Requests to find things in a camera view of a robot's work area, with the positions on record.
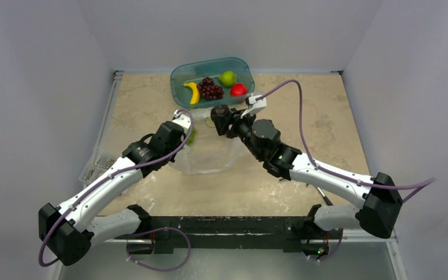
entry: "green lime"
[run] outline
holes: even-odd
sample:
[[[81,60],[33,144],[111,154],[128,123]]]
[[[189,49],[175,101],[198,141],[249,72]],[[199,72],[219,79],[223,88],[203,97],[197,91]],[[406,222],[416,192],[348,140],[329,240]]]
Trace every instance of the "green lime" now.
[[[230,88],[236,83],[236,75],[232,71],[226,71],[219,76],[219,81],[223,86]]]

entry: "black metal base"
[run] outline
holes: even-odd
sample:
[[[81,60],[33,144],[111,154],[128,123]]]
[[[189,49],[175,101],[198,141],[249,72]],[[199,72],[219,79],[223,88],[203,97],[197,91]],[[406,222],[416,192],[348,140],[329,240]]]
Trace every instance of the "black metal base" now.
[[[136,213],[146,213],[140,206],[129,207]],[[194,249],[281,249],[284,253],[305,252],[311,248],[310,240],[324,240],[325,231],[311,223],[308,216],[147,216],[141,217],[142,224],[137,233],[151,229],[172,227],[183,231]],[[120,239],[149,239],[120,236]],[[332,230],[330,238],[340,238],[340,231]],[[171,254],[175,248],[187,248],[184,237],[177,232],[162,231],[155,236],[155,254]],[[132,246],[134,254],[150,254],[151,250]]]

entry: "red apple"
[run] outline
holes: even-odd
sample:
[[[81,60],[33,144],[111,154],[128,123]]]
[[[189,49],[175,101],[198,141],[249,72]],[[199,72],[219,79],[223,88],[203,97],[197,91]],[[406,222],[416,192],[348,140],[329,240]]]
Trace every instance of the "red apple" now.
[[[248,93],[248,90],[246,89],[246,87],[242,83],[237,83],[233,87],[231,87],[231,93],[230,94],[233,97],[245,95],[246,93]]]

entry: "banana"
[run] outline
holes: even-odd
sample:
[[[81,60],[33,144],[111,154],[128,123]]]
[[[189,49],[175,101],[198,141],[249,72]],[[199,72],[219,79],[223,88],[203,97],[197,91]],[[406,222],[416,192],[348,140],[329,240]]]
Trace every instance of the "banana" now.
[[[193,95],[191,96],[190,104],[197,104],[200,101],[200,93],[197,89],[197,83],[190,82],[190,83],[184,83],[183,86],[187,86],[193,91]]]

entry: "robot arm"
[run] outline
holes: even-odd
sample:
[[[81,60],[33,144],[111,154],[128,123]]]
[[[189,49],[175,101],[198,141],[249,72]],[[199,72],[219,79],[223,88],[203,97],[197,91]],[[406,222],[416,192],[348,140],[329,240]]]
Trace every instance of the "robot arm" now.
[[[256,114],[266,107],[259,94],[247,97],[248,109],[236,110],[226,105],[211,111],[211,118],[219,136],[239,137],[251,154],[263,162],[263,168],[275,177],[314,185],[345,198],[352,205],[315,205],[309,213],[314,224],[321,230],[334,228],[362,228],[381,237],[391,236],[403,201],[396,190],[370,188],[360,182],[373,182],[393,186],[392,179],[383,173],[373,178],[330,166],[318,160],[312,162],[307,154],[281,142],[281,132],[271,120],[256,120]],[[317,166],[355,179],[346,179],[321,171]]]
[[[107,172],[80,193],[57,207],[45,204],[39,210],[39,237],[44,241],[49,231],[53,231],[46,240],[47,247],[64,265],[77,262],[95,244],[137,232],[144,217],[140,207],[111,216],[96,216],[124,190],[174,161],[173,155],[150,165],[144,164],[161,159],[181,145],[182,136],[188,133],[190,124],[189,117],[175,113],[174,119],[161,124],[155,134],[130,144]]]

